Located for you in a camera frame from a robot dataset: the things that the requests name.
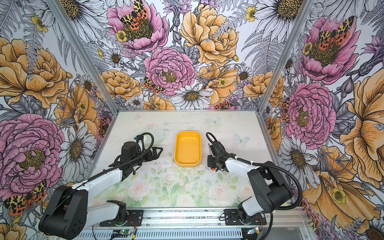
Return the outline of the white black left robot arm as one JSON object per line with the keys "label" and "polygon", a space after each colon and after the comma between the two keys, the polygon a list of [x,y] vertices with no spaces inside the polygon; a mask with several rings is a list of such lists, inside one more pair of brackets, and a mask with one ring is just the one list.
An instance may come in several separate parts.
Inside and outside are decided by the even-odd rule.
{"label": "white black left robot arm", "polygon": [[61,186],[54,191],[40,220],[40,232],[72,240],[92,225],[102,222],[125,224],[128,220],[125,203],[108,200],[90,207],[89,202],[107,188],[135,175],[143,163],[157,160],[162,152],[161,147],[150,145],[146,148],[140,140],[124,143],[121,154],[108,169],[81,183]]}

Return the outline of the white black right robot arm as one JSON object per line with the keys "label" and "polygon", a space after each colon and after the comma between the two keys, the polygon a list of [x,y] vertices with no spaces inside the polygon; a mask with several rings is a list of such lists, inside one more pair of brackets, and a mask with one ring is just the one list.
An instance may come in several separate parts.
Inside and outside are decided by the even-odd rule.
{"label": "white black right robot arm", "polygon": [[258,214],[271,213],[293,197],[292,190],[272,162],[255,165],[225,151],[220,142],[210,145],[208,167],[247,177],[253,195],[238,205],[238,216],[243,224],[249,224]]}

